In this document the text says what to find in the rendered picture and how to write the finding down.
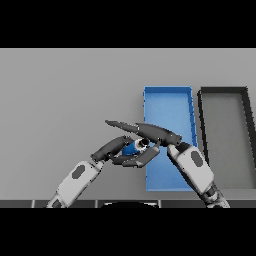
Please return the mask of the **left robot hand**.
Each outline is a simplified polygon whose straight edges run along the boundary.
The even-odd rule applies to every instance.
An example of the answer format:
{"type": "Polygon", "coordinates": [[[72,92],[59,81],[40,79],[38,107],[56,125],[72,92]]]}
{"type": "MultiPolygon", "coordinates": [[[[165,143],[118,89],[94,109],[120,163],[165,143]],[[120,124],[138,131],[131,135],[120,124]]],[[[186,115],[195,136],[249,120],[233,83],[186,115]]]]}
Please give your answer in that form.
{"type": "Polygon", "coordinates": [[[126,146],[133,143],[134,140],[129,136],[117,137],[104,146],[102,146],[98,151],[91,155],[91,159],[98,163],[104,160],[107,162],[111,160],[114,165],[122,165],[125,161],[131,160],[131,156],[117,156],[117,154],[126,146]]]}

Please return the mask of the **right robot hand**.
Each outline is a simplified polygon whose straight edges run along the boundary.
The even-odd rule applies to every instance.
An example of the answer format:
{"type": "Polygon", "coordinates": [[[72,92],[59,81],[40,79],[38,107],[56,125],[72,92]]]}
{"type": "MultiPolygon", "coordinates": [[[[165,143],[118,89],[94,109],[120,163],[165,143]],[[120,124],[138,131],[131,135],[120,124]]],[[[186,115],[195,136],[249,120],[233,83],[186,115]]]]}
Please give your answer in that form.
{"type": "Polygon", "coordinates": [[[135,125],[130,125],[125,122],[109,120],[106,120],[106,123],[112,127],[120,128],[126,132],[134,133],[140,136],[142,139],[147,139],[149,142],[154,144],[153,147],[150,147],[149,144],[146,143],[144,145],[143,152],[136,157],[118,158],[117,161],[123,167],[142,168],[160,153],[161,146],[179,146],[182,141],[182,137],[180,135],[177,135],[166,128],[162,128],[153,124],[136,123],[135,125]]]}

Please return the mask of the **blue pipe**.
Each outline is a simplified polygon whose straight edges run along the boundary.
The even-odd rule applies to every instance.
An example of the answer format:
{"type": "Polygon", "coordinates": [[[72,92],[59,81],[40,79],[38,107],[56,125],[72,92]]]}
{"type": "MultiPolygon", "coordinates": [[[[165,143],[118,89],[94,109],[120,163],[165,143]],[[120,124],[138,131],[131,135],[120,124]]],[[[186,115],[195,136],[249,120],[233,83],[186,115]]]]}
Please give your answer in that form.
{"type": "Polygon", "coordinates": [[[125,156],[137,155],[147,149],[149,140],[147,138],[136,139],[122,149],[122,154],[125,156]]]}

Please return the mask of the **blue bin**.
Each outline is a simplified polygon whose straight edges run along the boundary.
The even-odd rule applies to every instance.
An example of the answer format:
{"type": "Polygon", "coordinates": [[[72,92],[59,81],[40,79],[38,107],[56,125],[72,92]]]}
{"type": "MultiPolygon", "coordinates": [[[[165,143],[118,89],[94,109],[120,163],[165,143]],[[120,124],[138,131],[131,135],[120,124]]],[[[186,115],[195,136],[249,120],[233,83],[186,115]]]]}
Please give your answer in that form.
{"type": "MultiPolygon", "coordinates": [[[[191,86],[145,86],[144,122],[181,135],[182,140],[198,146],[191,86]]],[[[146,165],[146,190],[150,192],[191,191],[167,156],[167,149],[146,165]]]]}

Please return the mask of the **dark grey bin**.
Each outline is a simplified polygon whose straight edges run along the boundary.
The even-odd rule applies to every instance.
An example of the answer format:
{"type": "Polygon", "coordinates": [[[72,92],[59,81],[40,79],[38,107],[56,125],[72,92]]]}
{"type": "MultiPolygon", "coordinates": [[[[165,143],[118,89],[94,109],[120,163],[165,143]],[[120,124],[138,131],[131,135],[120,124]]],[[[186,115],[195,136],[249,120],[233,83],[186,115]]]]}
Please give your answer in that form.
{"type": "Polygon", "coordinates": [[[256,189],[256,129],[247,87],[201,87],[203,152],[217,186],[256,189]]]}

